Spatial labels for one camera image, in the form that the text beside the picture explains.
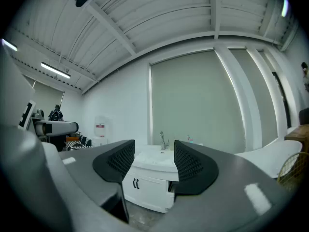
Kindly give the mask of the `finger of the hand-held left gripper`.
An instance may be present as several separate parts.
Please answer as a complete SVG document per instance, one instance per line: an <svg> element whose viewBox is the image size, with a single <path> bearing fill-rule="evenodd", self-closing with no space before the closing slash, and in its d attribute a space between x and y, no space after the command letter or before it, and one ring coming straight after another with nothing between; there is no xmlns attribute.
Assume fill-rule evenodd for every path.
<svg viewBox="0 0 309 232"><path fill-rule="evenodd" d="M79 125L67 121L37 121L36 134L38 136L61 136L77 132Z"/></svg>

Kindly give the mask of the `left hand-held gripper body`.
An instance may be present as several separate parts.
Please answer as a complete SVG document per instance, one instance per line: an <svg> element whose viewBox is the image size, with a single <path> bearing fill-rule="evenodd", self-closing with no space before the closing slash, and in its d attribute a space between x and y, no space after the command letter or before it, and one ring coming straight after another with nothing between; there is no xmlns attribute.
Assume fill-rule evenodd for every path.
<svg viewBox="0 0 309 232"><path fill-rule="evenodd" d="M36 102L30 100L20 119L18 127L25 131L30 131L38 137L46 136L46 121L42 109L36 108Z"/></svg>

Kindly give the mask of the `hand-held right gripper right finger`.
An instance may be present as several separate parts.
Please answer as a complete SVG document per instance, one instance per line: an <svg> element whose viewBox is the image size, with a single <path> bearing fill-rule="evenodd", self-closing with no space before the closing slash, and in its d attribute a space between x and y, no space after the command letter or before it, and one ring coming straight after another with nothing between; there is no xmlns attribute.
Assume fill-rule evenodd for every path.
<svg viewBox="0 0 309 232"><path fill-rule="evenodd" d="M174 163L179 176L174 204L154 232L257 232L292 197L237 155L177 140Z"/></svg>

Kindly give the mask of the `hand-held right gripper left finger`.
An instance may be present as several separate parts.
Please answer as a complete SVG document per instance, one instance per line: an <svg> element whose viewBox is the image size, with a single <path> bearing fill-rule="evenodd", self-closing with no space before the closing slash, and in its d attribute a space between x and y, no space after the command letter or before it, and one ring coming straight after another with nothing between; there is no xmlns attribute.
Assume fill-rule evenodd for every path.
<svg viewBox="0 0 309 232"><path fill-rule="evenodd" d="M122 182L134 161L135 141L59 153L78 187L99 207L129 223Z"/></svg>

